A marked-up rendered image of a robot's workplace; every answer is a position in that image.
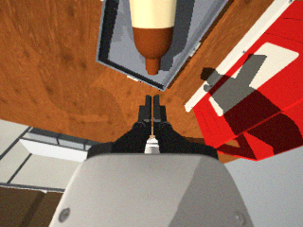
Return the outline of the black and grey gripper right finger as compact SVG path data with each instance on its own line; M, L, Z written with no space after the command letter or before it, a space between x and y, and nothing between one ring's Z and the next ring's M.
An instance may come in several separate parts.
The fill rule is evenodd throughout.
M158 141L160 153L203 154L219 160L215 148L200 143L190 143L172 128L170 122L167 122L166 106L160 106L159 96L153 97L153 135Z

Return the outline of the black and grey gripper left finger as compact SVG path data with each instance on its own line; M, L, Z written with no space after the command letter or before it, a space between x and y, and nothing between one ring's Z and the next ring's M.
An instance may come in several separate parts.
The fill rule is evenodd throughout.
M88 149L86 159L103 153L145 153L150 135L152 135L152 97L146 96L145 105L139 106L138 119L132 129L115 142L93 145Z

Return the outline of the red crate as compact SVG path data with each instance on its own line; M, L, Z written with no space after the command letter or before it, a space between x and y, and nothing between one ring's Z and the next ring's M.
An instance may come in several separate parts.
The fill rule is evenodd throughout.
M303 1L293 1L192 109L216 141L248 159L302 147Z

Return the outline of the brown bottle with cream label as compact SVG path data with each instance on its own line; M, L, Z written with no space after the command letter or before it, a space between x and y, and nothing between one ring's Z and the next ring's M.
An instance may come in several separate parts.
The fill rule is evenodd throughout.
M134 44L145 57L149 75L157 75L172 42L177 0L130 0Z

